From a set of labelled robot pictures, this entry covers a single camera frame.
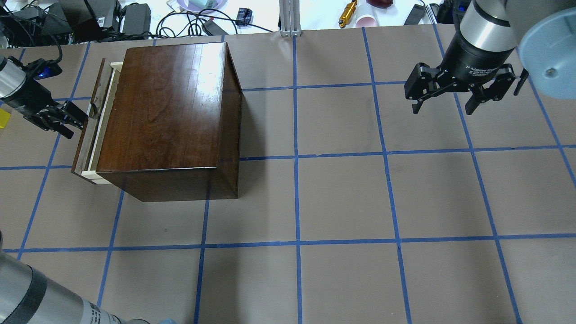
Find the yellow object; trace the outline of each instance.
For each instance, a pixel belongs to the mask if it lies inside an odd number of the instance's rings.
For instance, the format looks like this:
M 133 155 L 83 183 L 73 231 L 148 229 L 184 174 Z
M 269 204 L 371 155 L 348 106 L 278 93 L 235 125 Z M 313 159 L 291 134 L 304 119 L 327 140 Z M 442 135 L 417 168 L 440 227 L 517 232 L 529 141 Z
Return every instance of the yellow object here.
M 344 12 L 340 16 L 340 20 L 338 21 L 338 26 L 340 26 L 340 28 L 344 28 L 350 22 L 352 15 L 356 11 L 357 4 L 358 0 L 352 0 L 352 2 L 346 5 Z
M 0 128 L 6 127 L 8 119 L 10 119 L 10 113 L 0 108 Z

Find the yellow block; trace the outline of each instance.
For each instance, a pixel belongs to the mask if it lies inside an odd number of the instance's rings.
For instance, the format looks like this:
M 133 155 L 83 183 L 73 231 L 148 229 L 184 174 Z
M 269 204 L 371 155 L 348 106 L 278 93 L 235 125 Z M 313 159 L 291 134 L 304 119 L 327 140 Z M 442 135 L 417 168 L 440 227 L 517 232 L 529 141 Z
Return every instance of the yellow block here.
M 10 113 L 0 108 L 0 128 L 6 127 L 8 119 L 10 119 Z

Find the purple bowl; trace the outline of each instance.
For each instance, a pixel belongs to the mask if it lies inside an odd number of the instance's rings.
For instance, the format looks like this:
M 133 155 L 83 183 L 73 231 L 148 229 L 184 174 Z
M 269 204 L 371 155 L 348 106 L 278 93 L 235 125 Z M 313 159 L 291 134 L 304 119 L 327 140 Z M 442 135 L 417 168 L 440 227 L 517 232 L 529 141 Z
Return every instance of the purple bowl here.
M 194 5 L 192 2 L 188 2 L 188 6 L 186 6 L 185 4 L 185 0 L 177 0 L 178 4 L 187 10 L 190 10 L 192 12 L 199 12 L 200 10 L 204 9 L 204 8 L 200 8 L 196 5 Z M 212 9 L 219 9 L 220 7 L 222 7 L 224 5 L 224 3 L 226 3 L 226 0 L 215 0 L 216 1 L 216 5 L 214 6 L 214 8 Z

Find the white label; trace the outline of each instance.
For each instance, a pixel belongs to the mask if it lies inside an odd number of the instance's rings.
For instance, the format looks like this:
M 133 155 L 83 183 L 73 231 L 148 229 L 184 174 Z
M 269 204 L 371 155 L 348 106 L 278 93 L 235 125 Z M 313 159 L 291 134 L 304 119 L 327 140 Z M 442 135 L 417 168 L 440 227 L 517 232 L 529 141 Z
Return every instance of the white label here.
M 84 303 L 84 311 L 79 324 L 120 324 L 114 316 L 101 310 L 100 307 L 84 298 L 82 298 L 82 302 Z

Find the black phone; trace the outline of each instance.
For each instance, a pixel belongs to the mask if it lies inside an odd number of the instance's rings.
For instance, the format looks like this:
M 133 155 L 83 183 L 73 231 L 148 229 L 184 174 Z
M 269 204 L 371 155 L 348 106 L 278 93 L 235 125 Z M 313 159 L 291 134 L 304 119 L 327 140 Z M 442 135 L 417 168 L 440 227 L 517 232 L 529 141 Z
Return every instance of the black phone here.
M 410 11 L 410 14 L 408 15 L 408 18 L 406 18 L 406 22 L 404 22 L 404 25 L 418 25 L 420 19 L 424 17 L 425 13 L 426 8 L 424 6 L 414 5 L 412 11 Z

